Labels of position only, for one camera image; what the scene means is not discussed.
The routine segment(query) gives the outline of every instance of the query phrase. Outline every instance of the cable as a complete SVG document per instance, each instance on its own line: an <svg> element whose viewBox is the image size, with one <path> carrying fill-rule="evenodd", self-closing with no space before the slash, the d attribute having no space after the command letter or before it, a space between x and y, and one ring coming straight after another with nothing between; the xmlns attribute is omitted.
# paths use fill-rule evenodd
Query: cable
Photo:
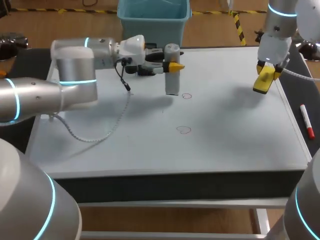
<svg viewBox="0 0 320 240"><path fill-rule="evenodd" d="M82 5L84 6L84 7L93 7L94 5L97 5L97 3L98 3L98 0L95 0L95 2L93 3L93 4L85 4L85 0L82 0Z"/></svg>
<svg viewBox="0 0 320 240"><path fill-rule="evenodd" d="M117 70L117 64L121 62L121 65L122 65L122 72L121 72L121 75L120 73L118 72ZM125 70L125 66L127 65L127 63L131 63L132 62L132 58L121 58L121 59L118 59L115 64L114 64L114 69L115 69L115 72L116 74L118 74L118 76L120 77L120 81L121 83L124 85L125 89L130 92L131 91L131 87L129 86L129 84L124 80L124 70Z"/></svg>
<svg viewBox="0 0 320 240"><path fill-rule="evenodd" d="M72 137L74 137L75 139L77 139L78 141L80 142L84 142L84 143L98 143L98 142L102 142L104 140L106 140L107 138L109 138L114 132L115 130L117 129L117 127L119 126L119 123L121 121L121 119L123 118L123 116L125 115L125 112L129 106L129 102L130 102L130 96L131 96L131 92L128 91L127 92L127 99L126 99L126 103L125 103L125 106L124 106L124 109L121 113L121 115L118 117L118 119L116 120L115 122L115 125L113 126L113 128L102 138L98 138L98 139L85 139L85 138L82 138L78 135L76 135L72 129L70 128L69 124L66 122L66 120L64 118L62 118L61 116L59 115L54 115L53 117L58 119L64 126L65 128L67 129L67 131L71 134Z"/></svg>
<svg viewBox="0 0 320 240"><path fill-rule="evenodd" d="M320 78L312 78L312 77L308 77L308 76L303 76L301 74L298 74L298 73L295 73L293 71L290 71L288 69L283 69L283 71L287 74L290 74L292 76L295 76L295 77L298 77L298 78L301 78L301 79L305 79L305 80L308 80L308 81L320 81Z"/></svg>
<svg viewBox="0 0 320 240"><path fill-rule="evenodd" d="M80 142L84 142L84 143L98 143L98 142L102 142L104 140L106 140L107 138L110 137L110 135L117 129L122 117L124 116L127 108L128 108L128 105L129 105L129 102L130 102L130 96L131 96L131 92L130 92L130 86L125 82L125 80L123 79L123 76L124 76L124 69L125 69L125 66L122 65L122 73L121 75L119 74L117 68L115 68L115 71L116 73L119 75L120 79L121 79L121 82L122 84L125 86L125 88L127 89L127 99L126 99L126 103L125 103L125 106L124 106L124 109L121 113L121 115L118 117L118 119L116 120L113 128L102 138L98 138L98 139L85 139L85 138L82 138L78 135L76 135L74 133L74 131L72 131L72 129L70 128L69 124L66 122L66 120L64 118L62 118L61 116L59 116L58 114L60 113L60 111L62 110L63 106L64 106L64 101L65 101L65 98L64 98L64 91L62 89L62 86L59 82L57 82L57 84L59 85L59 88L60 88L60 94L61 94L61 98L60 98L60 108L59 108L59 111L56 112L56 113L53 113L53 114L49 114L49 119L52 120L53 118L56 118L58 119L64 126L65 128L67 129L67 131L71 134L72 137L74 137L75 139L77 139L78 141Z"/></svg>

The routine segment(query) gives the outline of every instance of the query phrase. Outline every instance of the black cable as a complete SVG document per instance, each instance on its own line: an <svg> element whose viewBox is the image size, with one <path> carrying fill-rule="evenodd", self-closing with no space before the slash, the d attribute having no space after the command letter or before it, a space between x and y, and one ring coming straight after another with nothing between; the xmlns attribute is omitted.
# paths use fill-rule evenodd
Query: black cable
<svg viewBox="0 0 320 240"><path fill-rule="evenodd" d="M94 5L97 5L97 3L98 3L98 0L95 0L95 3L87 5L85 4L85 0L82 0L82 5L84 7L93 7Z"/></svg>
<svg viewBox="0 0 320 240"><path fill-rule="evenodd" d="M122 72L121 75L117 70L117 63L121 62L122 65ZM125 71L125 65L127 64L127 62L124 59L118 59L115 64L114 64L114 69L116 71L116 74L118 74L118 76L120 77L120 81L121 83L124 85L125 89L130 92L131 87L129 86L129 84L124 80L124 71Z"/></svg>

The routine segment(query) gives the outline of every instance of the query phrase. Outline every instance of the yellow black hazard tape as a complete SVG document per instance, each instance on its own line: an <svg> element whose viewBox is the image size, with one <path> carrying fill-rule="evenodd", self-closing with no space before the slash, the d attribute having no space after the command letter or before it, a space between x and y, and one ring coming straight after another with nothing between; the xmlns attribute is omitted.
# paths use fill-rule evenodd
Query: yellow black hazard tape
<svg viewBox="0 0 320 240"><path fill-rule="evenodd" d="M247 10L247 11L232 11L237 14L266 14L267 11L264 10ZM192 11L193 15L205 15L205 14L229 14L229 11Z"/></svg>
<svg viewBox="0 0 320 240"><path fill-rule="evenodd" d="M239 39L240 39L240 42L241 42L241 46L246 46L247 43L246 43L244 31L243 31L243 29L242 29L242 27L240 25L239 13L231 11L230 15L233 16L233 20L234 20L236 31L238 33L238 36L239 36Z"/></svg>
<svg viewBox="0 0 320 240"><path fill-rule="evenodd" d="M116 10L86 10L77 8L11 8L10 12L73 12L73 13L88 13L88 14L117 14Z"/></svg>
<svg viewBox="0 0 320 240"><path fill-rule="evenodd" d="M91 10L91 9L77 9L77 8L11 8L11 12L76 12L88 14L117 14L116 10ZM247 10L247 11L232 11L238 14L265 14L267 11L263 10ZM192 11L193 15L220 15L229 14L228 11Z"/></svg>

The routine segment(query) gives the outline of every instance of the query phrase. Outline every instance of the white cable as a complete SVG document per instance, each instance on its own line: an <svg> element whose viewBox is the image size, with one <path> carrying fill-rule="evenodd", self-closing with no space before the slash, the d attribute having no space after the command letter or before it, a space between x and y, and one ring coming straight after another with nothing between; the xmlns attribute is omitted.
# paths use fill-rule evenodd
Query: white cable
<svg viewBox="0 0 320 240"><path fill-rule="evenodd" d="M290 71L288 69L283 69L283 71L287 74L290 74L292 76L295 76L295 77L298 77L298 78L301 78L301 79L305 79L305 80L309 80L309 81L320 81L320 78L312 78L312 77L308 77L308 76L303 76L301 74L298 74L298 73L295 73L293 71Z"/></svg>
<svg viewBox="0 0 320 240"><path fill-rule="evenodd" d="M68 132L71 134L72 137L74 137L75 139L77 139L78 141L84 142L84 143L98 143L98 142L102 142L104 140L106 140L107 138L110 137L111 134L113 134L115 132L115 130L117 129L117 127L119 126L119 123L121 121L121 119L123 118L123 116L125 115L125 112L128 108L129 105L129 101L130 101L130 96L131 96L131 92L127 92L127 99L126 99L126 103L124 106L124 109L121 113L121 115L118 117L118 119L116 120L113 128L102 138L98 138L98 139L85 139L82 138L80 136L77 136L70 128L69 124L66 122L66 120L64 118L62 118L59 115L53 115L54 118L58 119L68 130Z"/></svg>

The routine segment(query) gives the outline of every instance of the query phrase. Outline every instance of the white table surface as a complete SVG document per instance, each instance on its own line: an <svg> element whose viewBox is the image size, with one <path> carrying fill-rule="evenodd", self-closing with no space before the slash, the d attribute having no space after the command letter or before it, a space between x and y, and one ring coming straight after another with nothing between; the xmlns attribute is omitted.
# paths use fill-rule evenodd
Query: white table surface
<svg viewBox="0 0 320 240"><path fill-rule="evenodd" d="M110 138L79 142L59 121L38 117L30 159L53 178L306 168L311 156L280 82L266 95L252 90L257 47L183 51L179 96L165 95L163 74L126 74L133 95ZM52 78L58 76L55 69ZM61 113L89 139L114 126L127 99L114 69L96 77L98 105ZM191 131L182 134L181 126Z"/></svg>

